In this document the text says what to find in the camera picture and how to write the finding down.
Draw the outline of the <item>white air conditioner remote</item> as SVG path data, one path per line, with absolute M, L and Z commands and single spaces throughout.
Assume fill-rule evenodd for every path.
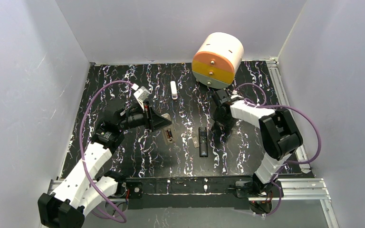
M 174 127 L 174 123 L 170 117 L 169 114 L 165 113 L 162 115 L 162 117 L 168 119 L 169 121 L 171 121 L 171 124 L 164 127 L 161 132 L 163 135 L 163 139 L 165 141 L 166 145 L 170 145 L 172 143 L 176 142 L 176 133 L 175 133 L 175 127 Z

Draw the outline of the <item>remote battery cover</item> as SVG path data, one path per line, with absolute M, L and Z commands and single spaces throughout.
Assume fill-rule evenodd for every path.
M 199 144 L 199 141 L 198 141 L 198 138 L 197 136 L 192 136 L 192 142 L 193 142 L 193 145 L 195 148 L 199 148 L 200 147 L 200 144 Z

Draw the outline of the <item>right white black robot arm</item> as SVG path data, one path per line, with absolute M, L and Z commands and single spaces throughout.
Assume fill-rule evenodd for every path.
M 252 179 L 236 186 L 250 195 L 268 192 L 288 158 L 303 144 L 301 133 L 286 108 L 276 110 L 251 106 L 240 95 L 220 89 L 212 95 L 216 110 L 212 115 L 216 126 L 230 132 L 238 120 L 260 130 L 264 157 Z

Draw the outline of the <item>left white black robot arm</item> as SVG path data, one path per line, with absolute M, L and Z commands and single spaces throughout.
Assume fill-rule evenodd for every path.
M 38 199 L 41 224 L 48 228 L 80 228 L 86 216 L 102 201 L 117 193 L 125 177 L 109 171 L 97 183 L 93 178 L 124 140 L 124 131 L 144 126 L 149 131 L 172 126 L 169 114 L 159 114 L 146 101 L 126 108 L 119 101 L 108 105 L 91 143 L 71 173 L 50 194 Z

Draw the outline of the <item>black tv remote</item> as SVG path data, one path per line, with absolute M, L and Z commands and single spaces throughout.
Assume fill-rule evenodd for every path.
M 198 128 L 199 134 L 199 153 L 200 157 L 208 157 L 208 139 L 207 139 L 207 128 L 206 127 L 199 127 Z

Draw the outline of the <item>small white remote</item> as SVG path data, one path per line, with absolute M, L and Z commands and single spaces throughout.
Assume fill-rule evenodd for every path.
M 177 100 L 178 99 L 178 92 L 177 92 L 177 85 L 175 81 L 170 82 L 171 87 L 171 93 L 172 93 L 172 99 Z

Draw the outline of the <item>round three-drawer storage box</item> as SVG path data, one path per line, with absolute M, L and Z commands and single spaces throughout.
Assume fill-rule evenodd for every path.
M 242 43 L 233 35 L 211 33 L 193 57 L 192 73 L 205 86 L 227 88 L 235 78 L 243 54 Z

